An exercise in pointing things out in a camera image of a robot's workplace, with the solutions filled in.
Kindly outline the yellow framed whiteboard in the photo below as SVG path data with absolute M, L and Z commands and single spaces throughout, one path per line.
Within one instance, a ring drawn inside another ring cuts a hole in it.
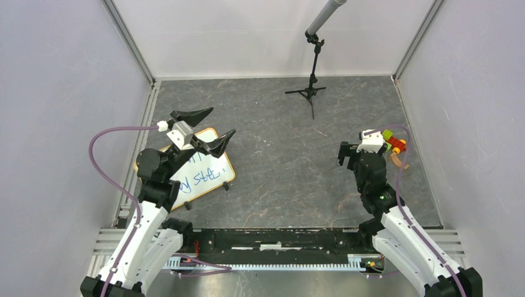
M 214 189 L 228 190 L 228 183 L 235 177 L 233 165 L 225 152 L 218 158 L 196 152 L 170 177 L 171 182 L 180 182 L 178 196 L 171 208 L 182 207 Z

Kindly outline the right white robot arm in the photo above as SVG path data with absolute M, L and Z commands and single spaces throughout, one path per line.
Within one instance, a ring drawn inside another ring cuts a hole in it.
M 348 161 L 365 210 L 373 216 L 358 227 L 358 246 L 378 251 L 405 276 L 420 296 L 483 296 L 475 268 L 464 268 L 437 245 L 386 180 L 384 148 L 367 152 L 341 142 L 338 162 Z

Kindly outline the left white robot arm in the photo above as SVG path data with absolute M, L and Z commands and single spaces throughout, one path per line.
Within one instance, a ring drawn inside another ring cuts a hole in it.
M 99 273 L 83 279 L 80 285 L 82 296 L 145 296 L 169 258 L 194 246 L 192 223 L 168 216 L 178 198 L 181 184 L 172 180 L 172 176 L 196 153 L 214 158 L 223 155 L 236 132 L 234 129 L 210 142 L 201 140 L 193 131 L 212 111 L 212 107 L 196 111 L 174 110 L 168 121 L 145 127 L 147 131 L 167 133 L 171 144 L 164 151 L 145 148 L 137 155 L 136 174 L 142 183 L 138 197 L 133 197 L 109 178 L 93 155 L 93 146 L 99 137 L 122 128 L 106 129 L 90 141 L 90 161 L 110 184 L 131 200 L 134 222 L 128 225 Z

